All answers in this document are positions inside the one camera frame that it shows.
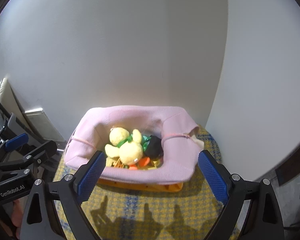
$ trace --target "metal screw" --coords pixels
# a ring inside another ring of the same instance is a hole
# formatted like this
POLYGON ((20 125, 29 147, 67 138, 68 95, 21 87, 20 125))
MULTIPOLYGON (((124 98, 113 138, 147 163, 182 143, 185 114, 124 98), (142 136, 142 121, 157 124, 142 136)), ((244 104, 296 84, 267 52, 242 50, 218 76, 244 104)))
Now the metal screw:
POLYGON ((240 176, 238 174, 232 174, 231 177, 233 180, 240 180, 240 176))
POLYGON ((34 184, 38 186, 38 185, 40 185, 40 184, 41 184, 41 182, 42 182, 42 180, 41 180, 41 179, 37 179, 37 180, 34 182, 34 184))
POLYGON ((73 175, 72 174, 67 174, 66 176, 65 176, 65 180, 71 180, 73 178, 73 175))
POLYGON ((269 185, 270 181, 269 181, 269 179, 263 179, 263 183, 266 184, 266 185, 269 185))

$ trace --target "blue handle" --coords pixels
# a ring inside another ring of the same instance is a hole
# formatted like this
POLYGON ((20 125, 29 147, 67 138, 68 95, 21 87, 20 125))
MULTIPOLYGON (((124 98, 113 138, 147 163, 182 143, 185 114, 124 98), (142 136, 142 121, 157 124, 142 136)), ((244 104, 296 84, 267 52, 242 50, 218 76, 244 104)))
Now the blue handle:
POLYGON ((229 200, 227 185, 203 151, 199 153, 198 166, 216 199, 226 205, 229 200))
POLYGON ((101 176, 101 173, 106 166, 106 154, 103 152, 100 153, 97 158, 91 158, 86 165, 88 165, 88 170, 77 185, 77 201, 79 204, 89 199, 99 177, 101 176))
POLYGON ((22 145, 28 143, 28 141, 29 141, 29 136, 26 133, 23 133, 7 141, 4 150, 6 152, 12 152, 13 150, 16 150, 22 145))

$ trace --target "pink fabric basket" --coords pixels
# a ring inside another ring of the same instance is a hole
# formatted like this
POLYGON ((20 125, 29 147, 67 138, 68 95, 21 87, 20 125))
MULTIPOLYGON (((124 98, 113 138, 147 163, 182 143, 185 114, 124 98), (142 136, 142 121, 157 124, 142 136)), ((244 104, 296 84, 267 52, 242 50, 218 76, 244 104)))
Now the pink fabric basket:
POLYGON ((165 185, 187 181, 193 175, 202 150, 191 137, 198 131, 198 126, 183 108, 172 106, 90 109, 67 144, 65 164, 73 169, 86 164, 96 150, 103 150, 109 143, 112 127, 123 127, 130 132, 138 129, 141 133, 162 138, 163 165, 148 171, 106 167, 101 178, 126 183, 165 185))

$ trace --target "toy pile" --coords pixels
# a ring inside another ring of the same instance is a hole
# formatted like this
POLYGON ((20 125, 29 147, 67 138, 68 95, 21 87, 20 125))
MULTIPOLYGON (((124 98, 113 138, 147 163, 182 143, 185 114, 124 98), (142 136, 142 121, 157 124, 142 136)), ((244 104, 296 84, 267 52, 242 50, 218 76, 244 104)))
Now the toy pile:
POLYGON ((105 146, 106 167, 129 170, 152 170, 163 163, 161 139, 154 135, 142 135, 134 129, 130 134, 121 127, 112 128, 111 144, 105 146))

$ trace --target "plush duck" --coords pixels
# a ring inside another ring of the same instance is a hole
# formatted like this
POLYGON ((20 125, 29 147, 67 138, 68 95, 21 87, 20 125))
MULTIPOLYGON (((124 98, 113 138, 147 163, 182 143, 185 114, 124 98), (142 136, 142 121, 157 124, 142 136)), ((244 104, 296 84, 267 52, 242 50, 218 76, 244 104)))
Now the plush duck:
POLYGON ((133 130, 130 135, 126 129, 117 127, 112 129, 109 138, 112 145, 107 144, 105 146, 105 152, 112 160, 115 161, 116 158, 120 158, 120 161, 124 165, 133 165, 142 158, 142 134, 139 130, 133 130))

